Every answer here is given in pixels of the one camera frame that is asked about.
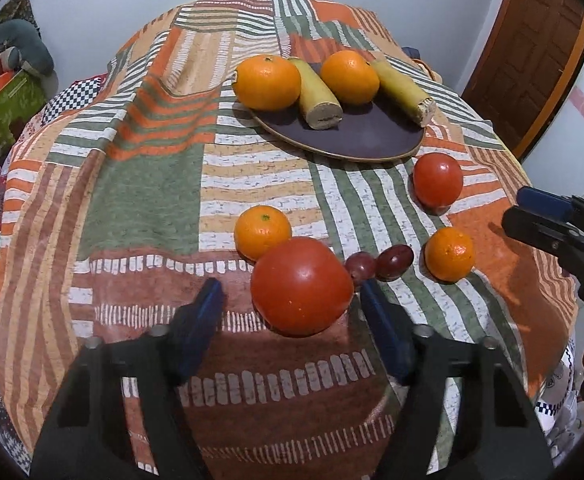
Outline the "small tangerine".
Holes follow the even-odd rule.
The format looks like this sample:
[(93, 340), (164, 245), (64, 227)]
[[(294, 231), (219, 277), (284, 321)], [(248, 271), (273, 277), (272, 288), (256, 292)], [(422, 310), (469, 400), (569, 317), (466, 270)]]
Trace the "small tangerine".
[(233, 237), (235, 249), (246, 259), (257, 261), (269, 249), (289, 240), (292, 226), (282, 211), (259, 205), (240, 214)]
[(446, 226), (437, 230), (424, 248), (427, 270), (437, 280), (454, 283), (465, 278), (475, 266), (475, 246), (470, 235)]

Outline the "banana piece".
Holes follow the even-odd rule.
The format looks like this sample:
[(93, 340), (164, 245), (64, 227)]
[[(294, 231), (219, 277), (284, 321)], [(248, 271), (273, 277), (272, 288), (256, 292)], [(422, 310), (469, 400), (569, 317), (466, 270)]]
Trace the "banana piece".
[(372, 61), (371, 67), (379, 77), (381, 89), (412, 122), (425, 127), (433, 119), (436, 102), (411, 77), (398, 72), (387, 61)]
[(301, 114), (313, 130), (336, 127), (343, 118), (343, 109), (336, 96), (307, 62), (289, 58), (301, 75), (301, 93), (298, 105)]

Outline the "large red tomato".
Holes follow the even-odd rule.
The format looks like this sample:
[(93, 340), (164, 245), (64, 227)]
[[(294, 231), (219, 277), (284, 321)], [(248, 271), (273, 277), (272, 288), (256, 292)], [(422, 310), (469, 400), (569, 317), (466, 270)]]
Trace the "large red tomato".
[(355, 286), (327, 245), (292, 237), (258, 259), (251, 277), (253, 305), (286, 336), (323, 332), (348, 309)]

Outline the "large orange with sticker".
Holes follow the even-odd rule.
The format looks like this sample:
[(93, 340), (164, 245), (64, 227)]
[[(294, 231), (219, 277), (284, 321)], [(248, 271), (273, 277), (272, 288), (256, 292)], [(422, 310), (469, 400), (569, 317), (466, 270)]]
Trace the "large orange with sticker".
[(301, 74), (292, 62), (281, 56), (255, 55), (235, 68), (232, 89), (247, 108), (277, 112), (298, 100), (301, 95)]

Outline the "white wardrobe sliding door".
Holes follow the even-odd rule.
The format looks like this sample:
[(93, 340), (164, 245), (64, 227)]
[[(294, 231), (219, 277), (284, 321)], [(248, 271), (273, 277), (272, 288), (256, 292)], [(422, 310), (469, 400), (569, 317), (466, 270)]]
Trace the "white wardrobe sliding door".
[(584, 65), (523, 168), (536, 188), (558, 195), (584, 194)]

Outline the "brown wooden door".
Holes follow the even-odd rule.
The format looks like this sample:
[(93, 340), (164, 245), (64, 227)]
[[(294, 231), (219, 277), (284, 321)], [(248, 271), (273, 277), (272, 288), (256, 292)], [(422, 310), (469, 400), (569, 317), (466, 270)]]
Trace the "brown wooden door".
[(502, 0), (463, 99), (517, 159), (540, 140), (584, 65), (580, 0)]

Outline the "dark red grape right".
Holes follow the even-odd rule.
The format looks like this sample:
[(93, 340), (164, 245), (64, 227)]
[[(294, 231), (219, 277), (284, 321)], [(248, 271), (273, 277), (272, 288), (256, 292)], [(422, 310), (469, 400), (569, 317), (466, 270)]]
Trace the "dark red grape right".
[(413, 260), (414, 253), (408, 245), (393, 245), (377, 256), (375, 275), (385, 282), (397, 280), (410, 268)]

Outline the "dark red grape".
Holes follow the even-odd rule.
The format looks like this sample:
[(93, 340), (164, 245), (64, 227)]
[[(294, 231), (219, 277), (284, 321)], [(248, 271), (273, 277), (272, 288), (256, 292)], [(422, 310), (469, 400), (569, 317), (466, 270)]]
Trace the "dark red grape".
[(369, 252), (356, 252), (345, 261), (345, 268), (356, 287), (374, 278), (377, 273), (377, 259)]
[(377, 256), (375, 275), (385, 282), (397, 280), (410, 268), (413, 260), (414, 253), (408, 245), (393, 245)]

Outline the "dark purple round plate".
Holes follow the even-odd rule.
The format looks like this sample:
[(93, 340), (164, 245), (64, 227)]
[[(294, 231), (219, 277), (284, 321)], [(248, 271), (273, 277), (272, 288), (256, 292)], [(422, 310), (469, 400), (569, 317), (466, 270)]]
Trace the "dark purple round plate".
[(424, 140), (424, 129), (384, 92), (363, 106), (345, 105), (342, 120), (331, 129), (310, 128), (297, 104), (278, 112), (255, 110), (253, 115), (288, 144), (350, 162), (393, 162), (414, 154)]

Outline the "dark red grape left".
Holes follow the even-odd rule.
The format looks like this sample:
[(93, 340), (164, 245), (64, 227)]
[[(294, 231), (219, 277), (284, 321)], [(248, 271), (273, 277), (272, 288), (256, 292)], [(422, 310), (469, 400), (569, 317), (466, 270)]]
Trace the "dark red grape left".
[(377, 259), (369, 252), (356, 252), (345, 261), (345, 268), (356, 287), (374, 278), (377, 273)]

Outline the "orange on plate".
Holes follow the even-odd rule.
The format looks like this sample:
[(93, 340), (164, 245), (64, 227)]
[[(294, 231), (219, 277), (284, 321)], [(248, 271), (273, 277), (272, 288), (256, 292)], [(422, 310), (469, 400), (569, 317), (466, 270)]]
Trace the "orange on plate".
[(320, 77), (339, 102), (352, 106), (370, 103), (380, 89), (371, 64), (356, 51), (342, 50), (321, 65)]

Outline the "striped patchwork bedspread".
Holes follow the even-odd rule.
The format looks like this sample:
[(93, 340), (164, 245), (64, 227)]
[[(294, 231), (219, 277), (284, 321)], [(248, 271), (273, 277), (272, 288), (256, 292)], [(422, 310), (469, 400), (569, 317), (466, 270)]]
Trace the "striped patchwork bedspread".
[[(409, 193), (412, 162), (365, 168), (288, 148), (232, 91), (233, 70), (251, 55), (319, 63), (345, 49), (388, 61), (437, 102), (420, 151), (452, 156), (464, 177), (445, 214), (426, 214)], [(548, 256), (498, 233), (526, 183), (490, 122), (426, 76), (369, 11), (325, 0), (197, 0), (162, 14), (115, 54), (96, 98), (35, 117), (13, 148), (0, 234), (4, 445), (28, 466), (87, 338), (138, 336), (217, 278), (228, 304), (180, 393), (214, 476), (370, 477), (403, 394), (360, 315), (306, 339), (272, 333), (258, 317), (233, 227), (263, 204), (341, 257), (396, 243), (420, 249), (444, 226), (470, 235), (477, 258), (467, 278), (439, 284), (413, 268), (386, 294), (444, 336), (499, 339), (562, 452), (576, 404), (574, 286)]]

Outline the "green storage box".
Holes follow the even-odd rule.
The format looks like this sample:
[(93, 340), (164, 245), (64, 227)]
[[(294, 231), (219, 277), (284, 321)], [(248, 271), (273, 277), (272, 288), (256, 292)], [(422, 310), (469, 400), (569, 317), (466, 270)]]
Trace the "green storage box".
[(22, 70), (0, 88), (0, 158), (47, 100), (39, 80)]

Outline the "grey plush toy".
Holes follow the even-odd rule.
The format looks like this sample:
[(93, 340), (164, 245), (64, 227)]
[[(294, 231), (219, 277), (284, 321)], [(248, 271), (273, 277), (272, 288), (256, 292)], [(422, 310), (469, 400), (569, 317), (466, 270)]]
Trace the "grey plush toy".
[(0, 65), (4, 72), (49, 77), (54, 70), (52, 56), (37, 28), (29, 21), (14, 18), (0, 24)]

